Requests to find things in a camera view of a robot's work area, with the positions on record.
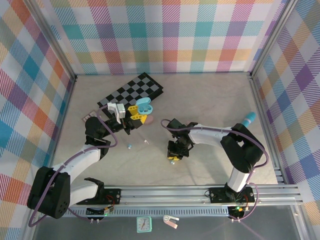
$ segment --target white bracket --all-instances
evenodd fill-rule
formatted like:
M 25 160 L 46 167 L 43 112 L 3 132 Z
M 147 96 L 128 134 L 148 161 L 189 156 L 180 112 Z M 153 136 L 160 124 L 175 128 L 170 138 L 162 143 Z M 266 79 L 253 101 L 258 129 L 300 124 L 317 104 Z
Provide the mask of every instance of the white bracket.
M 111 103 L 108 102 L 108 110 L 114 111 L 116 121 L 121 124 L 120 119 L 125 118 L 126 116 L 126 109 L 123 103 Z

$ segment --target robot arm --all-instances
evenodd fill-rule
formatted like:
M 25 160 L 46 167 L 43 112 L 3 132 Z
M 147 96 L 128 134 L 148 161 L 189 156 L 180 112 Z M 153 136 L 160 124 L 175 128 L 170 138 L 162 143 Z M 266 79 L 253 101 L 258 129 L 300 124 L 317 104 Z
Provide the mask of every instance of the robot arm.
M 223 132 L 223 130 L 232 130 L 244 134 L 262 145 L 253 134 L 242 123 L 237 123 L 234 127 L 219 128 L 221 132 L 216 131 L 217 128 L 203 126 L 196 122 L 191 122 L 188 126 L 173 119 L 167 125 L 169 131 L 176 142 L 169 141 L 167 156 L 172 161 L 181 160 L 183 157 L 189 156 L 189 151 L 195 144 L 208 144 L 211 146 L 222 147 L 233 169 L 231 176 L 225 185 L 225 194 L 232 201 L 236 201 L 242 197 L 241 192 L 246 187 L 247 180 L 250 176 L 255 164 L 263 155 L 262 150 L 251 141 L 238 134 Z M 197 128 L 190 130 L 173 131 L 170 129 Z
M 108 110 L 113 110 L 116 116 L 105 122 L 113 133 L 124 129 L 127 134 L 130 134 L 131 130 L 142 125 L 140 120 L 131 118 L 131 113 L 125 110 L 123 104 L 111 103 L 107 107 Z M 103 139 L 110 133 L 103 127 L 97 117 L 87 119 L 85 128 L 86 142 L 80 150 L 82 154 L 75 157 L 66 166 L 64 166 L 64 163 L 60 163 L 53 167 L 43 166 L 39 168 L 27 200 L 28 208 L 36 209 L 49 181 L 61 166 L 64 166 L 64 168 L 54 178 L 49 190 L 41 201 L 38 209 L 39 212 L 59 219 L 65 214 L 69 206 L 83 200 L 94 199 L 98 202 L 106 203 L 103 182 L 93 178 L 86 178 L 81 185 L 72 185 L 76 177 L 86 168 L 101 160 L 108 153 L 109 148 L 105 148 L 104 146 L 110 146 L 111 144 L 110 141 Z

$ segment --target colorful plaid fabric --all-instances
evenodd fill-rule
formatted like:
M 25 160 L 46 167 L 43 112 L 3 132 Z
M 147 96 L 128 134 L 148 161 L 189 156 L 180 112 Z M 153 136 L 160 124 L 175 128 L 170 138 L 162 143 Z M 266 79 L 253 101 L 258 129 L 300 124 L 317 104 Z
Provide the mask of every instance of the colorful plaid fabric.
M 320 1 L 298 2 L 257 76 L 289 182 L 320 236 Z
M 260 54 L 261 54 L 261 52 L 262 52 L 262 50 L 263 50 L 263 48 L 264 48 L 269 36 L 270 36 L 270 34 L 273 32 L 274 27 L 276 26 L 277 20 L 278 20 L 280 14 L 282 13 L 282 10 L 284 9 L 284 7 L 286 5 L 286 2 L 287 2 L 287 0 L 281 0 L 281 3 L 279 4 L 278 9 L 276 10 L 276 12 L 275 12 L 275 14 L 273 16 L 273 19 L 272 19 L 267 31 L 265 32 L 262 41 L 260 42 L 259 48 L 258 48 L 258 50 L 256 51 L 256 53 L 254 55 L 253 61 L 251 62 L 251 65 L 249 67 L 249 72 L 252 71 L 252 69 L 254 68 L 254 66 L 255 66 L 255 64 L 256 64 L 256 62 L 258 60 L 258 58 L 260 57 Z
M 18 238 L 71 87 L 23 0 L 0 0 L 0 240 Z
M 38 3 L 74 70 L 85 74 L 244 71 L 258 50 L 256 41 L 270 34 L 264 22 L 273 18 L 274 24 L 279 16 L 269 10 L 284 5 L 280 0 L 51 0 L 54 11 L 48 14 Z M 59 31 L 52 14 L 62 25 Z

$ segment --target wire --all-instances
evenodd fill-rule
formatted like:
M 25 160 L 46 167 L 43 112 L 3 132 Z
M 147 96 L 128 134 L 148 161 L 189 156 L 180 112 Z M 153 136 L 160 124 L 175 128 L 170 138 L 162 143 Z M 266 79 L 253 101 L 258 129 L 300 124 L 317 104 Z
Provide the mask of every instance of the wire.
M 245 198 L 245 200 L 246 200 L 246 204 L 245 204 L 245 206 L 246 206 L 246 207 L 248 207 L 249 199 L 248 199 L 247 195 L 243 195 L 243 196 L 244 196 L 244 198 Z
M 207 190 L 204 192 L 204 196 L 206 196 L 207 198 L 210 198 L 210 195 L 207 195 L 206 193 L 209 192 L 210 190 Z
M 41 197 L 40 197 L 40 200 L 38 201 L 37 205 L 35 206 L 35 209 L 34 209 L 33 213 L 31 214 L 31 217 L 30 217 L 29 222 L 28 222 L 28 226 L 29 226 L 30 228 L 32 228 L 32 227 L 34 227 L 35 225 L 37 225 L 40 221 L 42 221 L 43 219 L 45 219 L 45 217 L 47 216 L 47 215 L 44 215 L 44 216 L 41 217 L 39 220 L 37 220 L 36 222 L 32 223 L 32 221 L 33 221 L 33 219 L 35 218 L 36 213 L 38 212 L 38 210 L 39 210 L 42 202 L 44 201 L 45 196 L 46 196 L 46 194 L 47 194 L 50 186 L 52 185 L 54 179 L 56 178 L 56 176 L 58 175 L 58 173 L 60 173 L 61 170 L 66 167 L 66 165 L 68 165 L 68 164 L 69 164 L 72 160 L 74 160 L 75 158 L 79 157 L 81 154 L 84 154 L 84 153 L 89 152 L 89 151 L 91 151 L 91 150 L 95 150 L 95 149 L 109 149 L 109 148 L 114 148 L 115 146 L 118 145 L 118 139 L 117 139 L 116 135 L 111 131 L 111 129 L 105 124 L 105 122 L 104 122 L 104 121 L 101 119 L 101 117 L 100 117 L 100 111 L 101 111 L 102 109 L 107 108 L 107 107 L 108 107 L 108 105 L 105 105 L 105 106 L 99 108 L 99 110 L 98 110 L 97 113 L 96 113 L 96 116 L 97 116 L 98 120 L 100 121 L 100 123 L 107 129 L 107 131 L 108 131 L 108 132 L 110 133 L 110 135 L 113 137 L 113 139 L 114 139 L 114 144 L 113 144 L 113 145 L 109 145 L 109 146 L 103 145 L 103 146 L 92 146 L 92 147 L 89 147 L 89 148 L 85 149 L 84 151 L 80 151 L 80 152 L 76 153 L 75 155 L 73 155 L 72 157 L 70 157 L 67 161 L 65 161 L 64 164 L 62 164 L 62 165 L 59 167 L 59 169 L 58 169 L 57 171 L 55 171 L 55 173 L 52 175 L 52 177 L 50 178 L 48 184 L 46 185 L 46 187 L 45 187 L 45 189 L 44 189 L 44 191 L 43 191 L 43 193 L 42 193 L 42 195 L 41 195 Z M 72 210 L 69 209 L 69 211 L 70 211 L 73 215 L 75 215 L 76 217 L 79 216 L 79 215 L 77 215 L 75 212 L 73 212 Z
M 263 154 L 265 155 L 265 162 L 258 165 L 258 166 L 254 166 L 251 170 L 251 172 L 249 173 L 249 176 L 247 178 L 247 182 L 249 181 L 249 179 L 251 178 L 253 172 L 255 171 L 255 169 L 257 168 L 261 168 L 261 167 L 264 167 L 265 165 L 268 164 L 269 162 L 269 155 L 267 153 L 267 151 L 265 150 L 265 148 L 259 143 L 257 142 L 256 140 L 254 140 L 253 138 L 241 133 L 241 132 L 238 132 L 238 131 L 234 131 L 234 130 L 228 130 L 228 129 L 221 129 L 221 128 L 214 128 L 214 127 L 199 127 L 199 126 L 194 126 L 194 127 L 185 127 L 185 128 L 178 128 L 178 129 L 175 129 L 175 128 L 170 128 L 170 127 L 167 127 L 163 124 L 163 122 L 166 121 L 166 122 L 170 122 L 169 119 L 162 119 L 160 124 L 163 128 L 169 130 L 169 131 L 174 131 L 174 132 L 179 132 L 179 131 L 189 131 L 189 130 L 209 130 L 209 131 L 213 131 L 213 132 L 220 132 L 220 133 L 232 133 L 232 134 L 236 134 L 236 135 L 239 135 L 247 140 L 249 140 L 250 142 L 252 142 L 253 144 L 255 144 L 262 152 Z
M 70 207 L 68 207 L 68 210 L 69 210 L 70 213 L 72 213 L 73 215 L 75 215 L 77 218 L 82 219 L 82 220 L 85 220 L 85 221 L 87 221 L 87 222 L 91 222 L 91 220 L 90 220 L 89 218 L 84 217 L 84 216 L 80 216 L 80 215 L 76 214 L 74 211 L 72 211 L 72 210 L 70 209 Z
M 259 201 L 259 190 L 258 190 L 258 187 L 257 187 L 257 185 L 255 184 L 255 183 L 253 183 L 253 182 L 250 182 L 250 183 L 248 183 L 248 185 L 253 185 L 254 186 L 254 188 L 255 188 L 255 190 L 256 190 L 256 199 L 255 199 L 255 203 L 254 203 L 254 205 L 253 205 L 253 207 L 252 207 L 252 209 L 251 209 L 251 211 L 247 214 L 247 215 L 245 215 L 245 216 L 243 216 L 242 218 L 236 218 L 236 217 L 234 217 L 234 216 L 230 216 L 231 218 L 233 218 L 233 219 L 236 219 L 236 220 L 243 220 L 243 219 L 246 219 L 247 217 L 249 217 L 253 212 L 254 212 L 254 210 L 256 209 L 256 206 L 257 206 L 257 203 L 258 203 L 258 201 Z
M 110 195 L 107 195 L 106 198 L 108 199 L 109 202 L 111 202 L 110 199 L 112 199 L 112 201 L 113 201 L 113 203 L 111 204 L 111 207 L 108 207 L 108 208 L 114 207 L 114 206 L 115 206 L 115 199 L 114 199 L 114 197 L 113 197 L 113 196 L 110 196 Z

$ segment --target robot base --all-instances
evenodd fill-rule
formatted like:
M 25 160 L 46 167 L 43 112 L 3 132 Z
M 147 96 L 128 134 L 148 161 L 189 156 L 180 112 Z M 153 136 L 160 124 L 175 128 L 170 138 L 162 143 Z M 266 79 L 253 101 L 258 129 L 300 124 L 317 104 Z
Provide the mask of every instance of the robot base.
M 209 188 L 210 202 L 212 204 L 221 204 L 221 203 L 254 203 L 255 196 L 252 188 L 250 186 L 245 187 L 235 198 L 235 201 L 230 199 L 226 195 L 226 187 L 211 187 Z

